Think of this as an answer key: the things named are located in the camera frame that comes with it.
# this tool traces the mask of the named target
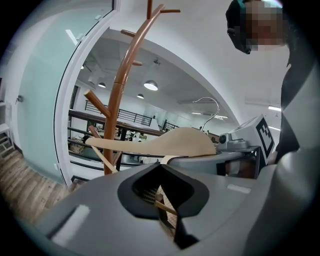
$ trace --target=furniture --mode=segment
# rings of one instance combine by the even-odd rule
[[[4,153],[11,149],[15,149],[15,145],[12,140],[11,130],[6,123],[0,124],[0,134],[6,134],[5,137],[0,138],[0,147],[4,148],[4,150],[0,152],[0,158],[2,158]]]

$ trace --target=white ceiling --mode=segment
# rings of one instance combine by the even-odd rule
[[[225,16],[231,1],[153,0],[153,8],[165,4],[167,9],[180,9],[181,13],[161,15],[146,40],[167,49],[200,73],[210,84],[202,85],[212,94],[216,91],[216,98],[239,122],[263,114],[270,126],[280,128],[280,115],[268,110],[268,106],[280,107],[289,50],[279,47],[250,55],[236,50],[227,35]],[[131,10],[120,10],[120,16],[110,27],[112,30],[137,31],[146,18],[147,1],[135,3]],[[148,48],[159,52],[155,47]]]
[[[121,60],[128,50],[128,47],[129,45],[127,43],[102,37],[91,50],[85,61],[85,65],[92,71],[95,65],[98,64],[104,73],[104,77],[101,77],[98,82],[104,82],[107,88],[111,89]],[[158,85],[158,91],[152,93],[159,97],[166,98],[166,101],[171,99],[175,103],[179,103],[195,101],[202,97],[214,98],[213,95],[190,75],[154,53],[140,49],[135,59],[142,62],[143,66],[133,66],[131,68],[124,90],[124,94],[127,96],[136,97],[137,94],[142,93],[145,96],[144,100],[146,102],[159,107],[154,102],[148,100],[146,93],[149,90],[143,86],[145,81],[154,80]],[[88,83],[89,76],[91,75],[89,69],[86,67],[82,69],[78,79]],[[190,114],[191,112],[214,113],[217,110],[215,103],[184,103],[180,106],[186,114]],[[221,106],[219,115],[230,117],[227,111]]]

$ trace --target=wooden coat rack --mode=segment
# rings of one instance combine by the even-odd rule
[[[112,91],[109,98],[108,107],[105,107],[104,104],[98,99],[98,97],[91,91],[87,91],[84,96],[102,113],[105,115],[105,128],[104,128],[104,139],[114,140],[115,138],[115,130],[117,124],[117,116],[120,106],[120,101],[122,98],[122,94],[124,92],[124,88],[128,79],[128,75],[131,69],[131,66],[142,66],[143,64],[139,61],[135,60],[135,57],[138,53],[138,50],[148,33],[149,29],[159,17],[160,14],[167,13],[180,13],[178,9],[165,9],[164,4],[160,4],[154,11],[152,11],[153,0],[148,0],[147,3],[147,11],[146,11],[146,20],[141,25],[139,30],[136,33],[121,30],[121,33],[132,37],[132,41],[130,46],[124,55],[118,72],[115,76]],[[96,132],[92,132],[92,135],[96,138],[100,136]],[[121,153],[118,152],[115,158],[118,158]],[[104,149],[103,156],[107,159],[108,162],[114,163],[115,159],[113,159],[113,151],[110,149]],[[104,175],[108,175],[113,173],[112,170],[106,165],[103,165]]]

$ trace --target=person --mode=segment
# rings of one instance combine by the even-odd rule
[[[233,0],[226,11],[227,33],[236,49],[252,50],[287,45],[289,60],[281,88],[281,127],[279,144],[269,157],[276,164],[285,154],[299,149],[297,138],[283,111],[294,99],[316,62],[316,55],[299,27],[286,14],[279,0]]]

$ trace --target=floor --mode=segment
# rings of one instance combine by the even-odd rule
[[[33,225],[57,202],[77,190],[84,181],[67,188],[30,169],[21,153],[11,150],[0,159],[0,192],[12,213]]]

